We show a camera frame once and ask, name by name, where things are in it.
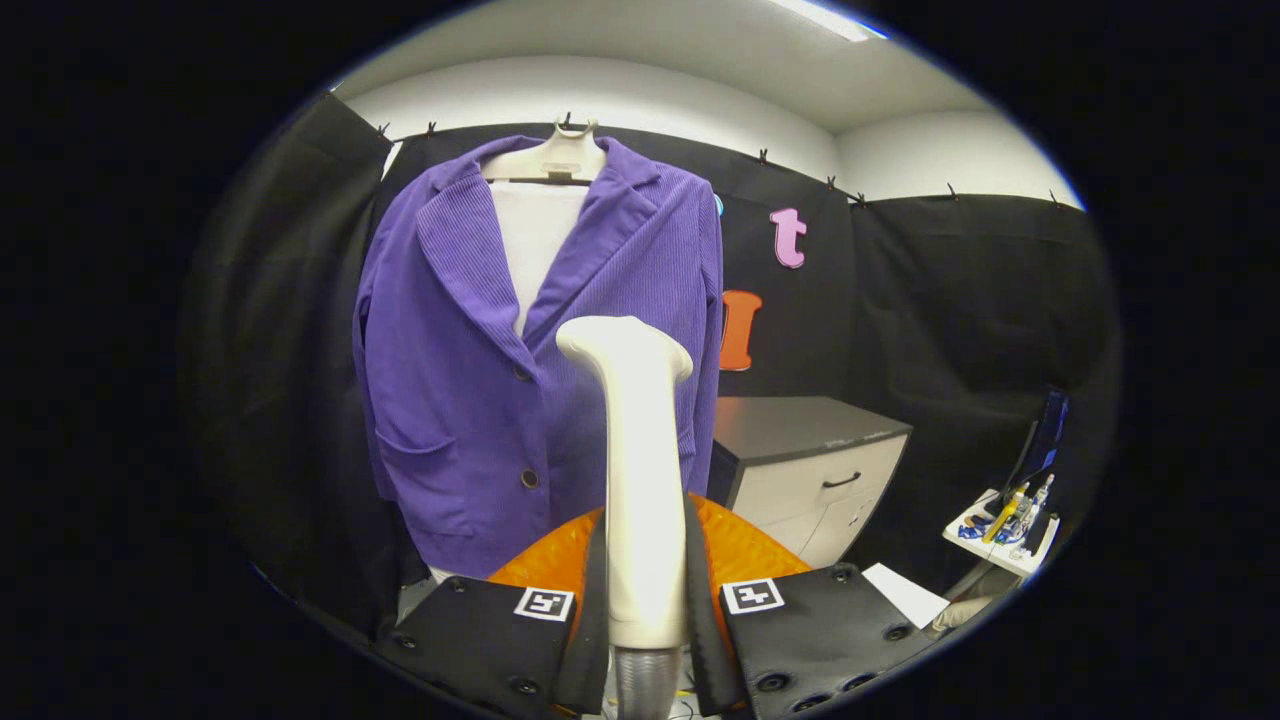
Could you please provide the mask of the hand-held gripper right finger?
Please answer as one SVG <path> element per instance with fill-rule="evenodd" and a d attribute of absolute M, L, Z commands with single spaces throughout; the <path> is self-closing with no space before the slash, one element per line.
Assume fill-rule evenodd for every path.
<path fill-rule="evenodd" d="M 932 647 L 858 566 L 810 568 L 701 496 L 685 500 L 685 519 L 687 642 L 703 715 L 814 717 Z"/>

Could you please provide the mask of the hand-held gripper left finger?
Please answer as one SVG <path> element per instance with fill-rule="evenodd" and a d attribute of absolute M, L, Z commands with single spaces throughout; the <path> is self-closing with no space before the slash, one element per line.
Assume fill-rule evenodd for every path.
<path fill-rule="evenodd" d="M 609 666 L 603 515 L 567 521 L 488 579 L 447 579 L 375 651 L 498 717 L 598 715 Z"/>

